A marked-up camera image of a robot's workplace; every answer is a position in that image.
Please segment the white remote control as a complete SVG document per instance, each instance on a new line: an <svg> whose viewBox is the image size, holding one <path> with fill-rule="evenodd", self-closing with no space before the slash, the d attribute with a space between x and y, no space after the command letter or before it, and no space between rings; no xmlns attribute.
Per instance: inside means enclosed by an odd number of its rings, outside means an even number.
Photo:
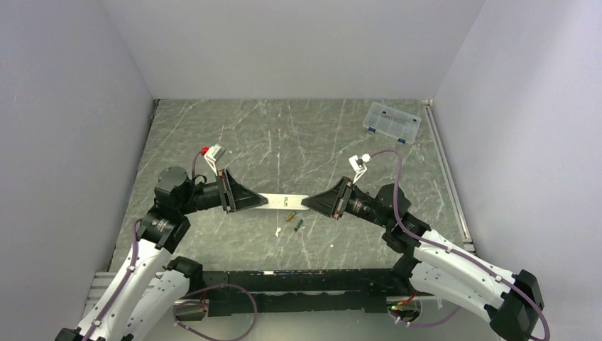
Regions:
<svg viewBox="0 0 602 341"><path fill-rule="evenodd" d="M261 193L268 202L258 206L260 210L309 210L302 204L307 195L283 194L283 193Z"/></svg>

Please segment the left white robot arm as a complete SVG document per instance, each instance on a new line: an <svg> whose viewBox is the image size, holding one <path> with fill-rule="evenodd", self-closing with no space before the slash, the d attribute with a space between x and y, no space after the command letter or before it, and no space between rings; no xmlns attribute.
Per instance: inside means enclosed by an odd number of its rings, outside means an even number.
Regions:
<svg viewBox="0 0 602 341"><path fill-rule="evenodd" d="M126 259L101 298L74 329L57 340L141 340L181 298L222 288L207 285L203 266L173 254L191 224L188 215L221 207L227 213L260 207L268 198L238 183L227 169L212 183L197 182L179 166L163 170L153 206L133 223Z"/></svg>

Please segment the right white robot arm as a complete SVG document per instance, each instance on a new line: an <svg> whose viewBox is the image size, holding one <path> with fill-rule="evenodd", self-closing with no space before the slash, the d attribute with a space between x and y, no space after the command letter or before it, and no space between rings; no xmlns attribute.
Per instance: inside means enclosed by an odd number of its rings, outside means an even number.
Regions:
<svg viewBox="0 0 602 341"><path fill-rule="evenodd" d="M401 255L391 269L395 292L428 293L485 320L504 340L533 340L544 302L537 277L490 264L450 242L408 209L410 201L395 183L371 197L347 177L302 205L324 216L344 214L384 228L385 243Z"/></svg>

